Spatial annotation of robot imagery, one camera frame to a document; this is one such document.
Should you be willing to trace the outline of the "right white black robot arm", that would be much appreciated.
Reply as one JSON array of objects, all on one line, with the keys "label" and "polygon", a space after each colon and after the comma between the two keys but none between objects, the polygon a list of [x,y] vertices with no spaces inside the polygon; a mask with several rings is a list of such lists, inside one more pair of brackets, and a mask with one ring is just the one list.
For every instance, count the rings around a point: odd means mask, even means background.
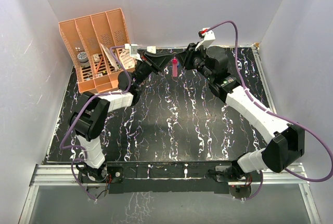
[{"label": "right white black robot arm", "polygon": [[196,70],[203,75],[211,92],[240,113],[267,143],[264,149],[248,152],[232,163],[235,179],[243,181],[255,170],[280,173],[304,154],[304,129],[270,115],[269,108],[242,87],[228,68],[229,58],[224,48],[197,49],[190,43],[175,57],[185,70]]}]

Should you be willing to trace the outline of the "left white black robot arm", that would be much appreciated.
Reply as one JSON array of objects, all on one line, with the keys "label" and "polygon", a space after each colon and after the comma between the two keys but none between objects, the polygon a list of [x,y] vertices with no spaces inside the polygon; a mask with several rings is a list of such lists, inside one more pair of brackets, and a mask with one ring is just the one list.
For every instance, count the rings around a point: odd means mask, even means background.
[{"label": "left white black robot arm", "polygon": [[78,102],[77,109],[69,119],[70,129],[80,142],[84,152],[83,166],[76,168],[90,180],[104,181],[107,177],[107,164],[103,155],[100,134],[104,129],[109,112],[136,105],[141,96],[141,83],[150,76],[162,72],[174,58],[174,54],[153,54],[143,51],[133,72],[122,71],[118,75],[118,90],[100,96],[85,92]]}]

